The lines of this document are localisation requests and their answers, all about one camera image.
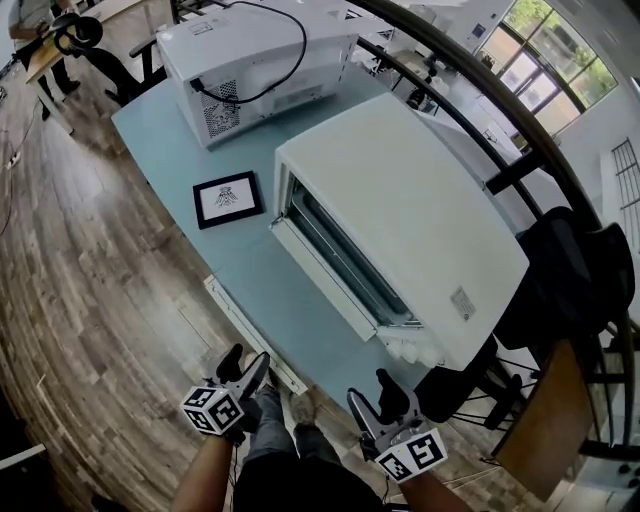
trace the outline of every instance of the projector vent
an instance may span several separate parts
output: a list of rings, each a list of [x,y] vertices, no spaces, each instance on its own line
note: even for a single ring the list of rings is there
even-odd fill
[[[209,89],[209,92],[221,98],[238,99],[235,80],[217,85]],[[240,124],[240,105],[222,103],[202,92],[200,93],[200,101],[202,102],[202,115],[207,123],[210,138],[213,139]]]

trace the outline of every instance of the black picture frame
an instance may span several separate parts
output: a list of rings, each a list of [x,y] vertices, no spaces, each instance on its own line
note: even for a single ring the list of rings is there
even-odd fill
[[[205,219],[202,210],[202,198],[201,192],[211,187],[223,185],[225,183],[233,183],[247,179],[249,180],[249,186],[251,188],[251,195],[253,197],[253,208],[247,208],[226,215],[220,215],[219,217],[213,217],[211,219]],[[260,200],[260,194],[258,192],[258,185],[256,183],[256,176],[253,171],[241,172],[240,174],[234,174],[232,176],[225,176],[224,178],[218,178],[216,180],[207,181],[206,183],[200,183],[193,186],[193,199],[196,206],[196,218],[198,219],[198,227],[200,229],[206,229],[226,222],[232,222],[234,220],[244,219],[246,217],[252,217],[254,215],[260,215],[264,213],[262,201]]]

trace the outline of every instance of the black power cable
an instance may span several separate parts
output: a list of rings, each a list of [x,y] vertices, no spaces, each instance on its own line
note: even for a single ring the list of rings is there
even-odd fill
[[[300,52],[300,57],[298,57],[298,61],[295,63],[295,65],[293,66],[291,71],[289,71],[289,73],[287,73],[280,80],[277,80],[276,82],[272,83],[264,91],[256,94],[255,96],[252,96],[251,98],[247,98],[247,99],[244,99],[244,100],[234,100],[233,98],[223,98],[221,96],[217,96],[216,94],[213,94],[212,92],[207,91],[204,88],[204,85],[203,85],[202,81],[199,78],[195,78],[195,79],[191,80],[191,82],[190,82],[191,83],[191,87],[193,87],[193,89],[196,92],[201,92],[202,94],[204,94],[206,96],[209,96],[210,98],[213,98],[214,100],[217,100],[217,101],[219,101],[221,103],[230,103],[231,105],[242,105],[243,103],[250,103],[252,101],[257,100],[258,98],[262,98],[265,94],[267,94],[270,91],[273,91],[280,84],[283,84],[284,82],[289,80],[289,78],[291,78],[291,76],[300,67],[300,64],[302,63],[302,59],[304,58],[304,54],[307,52],[307,31],[302,26],[302,23],[300,23],[295,17],[291,16],[291,14],[283,12],[283,11],[279,11],[278,9],[274,9],[273,7],[267,7],[266,5],[254,4],[253,2],[245,2],[244,0],[237,0],[236,2],[232,2],[232,3],[228,4],[225,7],[225,9],[228,9],[229,7],[232,7],[232,6],[237,5],[237,4],[246,4],[246,5],[252,5],[254,7],[259,7],[260,9],[265,9],[267,11],[272,11],[272,12],[275,12],[277,14],[281,14],[282,16],[286,16],[287,18],[292,20],[296,25],[298,25],[298,27],[300,27],[300,31],[302,32],[302,51]]]

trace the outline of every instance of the table top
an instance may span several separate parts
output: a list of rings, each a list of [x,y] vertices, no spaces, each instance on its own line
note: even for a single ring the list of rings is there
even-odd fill
[[[573,464],[593,425],[589,396],[571,343],[559,342],[524,411],[494,450],[495,459],[542,501]]]
[[[428,369],[395,361],[377,338],[363,342],[269,231],[274,220],[275,149],[302,131],[386,91],[350,66],[334,97],[298,107],[202,149],[165,80],[114,117],[149,184],[247,317],[292,367],[343,407],[355,387],[376,403],[375,371],[414,387]],[[265,213],[198,228],[193,186],[253,170]]]
[[[103,0],[97,5],[94,5],[91,9],[82,13],[82,16],[90,16],[96,18],[101,23],[124,14],[125,12],[138,7],[147,0]],[[26,82],[30,83],[33,80],[37,80],[42,74],[53,66],[63,55],[53,44],[53,35],[45,38],[42,47],[40,47],[31,57],[29,62],[29,69],[27,70]]]

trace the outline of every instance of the black chair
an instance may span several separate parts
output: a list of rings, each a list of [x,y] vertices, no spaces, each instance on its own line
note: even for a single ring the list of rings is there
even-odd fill
[[[547,212],[518,236],[529,269],[494,334],[508,349],[593,338],[628,309],[633,262],[620,226],[581,230],[573,211]]]
[[[464,370],[433,368],[414,390],[420,401],[422,414],[436,423],[444,423],[454,418],[482,425],[489,430],[505,430],[500,424],[508,421],[507,415],[522,397],[522,378],[517,374],[506,378],[501,376],[500,380],[506,382],[501,385],[488,377],[488,370],[498,362],[497,350],[498,344],[495,338],[490,336]],[[457,412],[476,388],[496,400],[496,405],[487,417]]]
[[[54,43],[63,55],[75,58],[84,56],[115,84],[116,91],[105,90],[105,94],[121,107],[167,77],[164,67],[152,71],[151,49],[156,43],[155,36],[138,45],[129,54],[131,57],[142,56],[144,79],[138,82],[115,55],[95,47],[103,35],[102,25],[95,18],[78,16],[76,13],[64,14],[56,18],[51,29],[55,32]]]

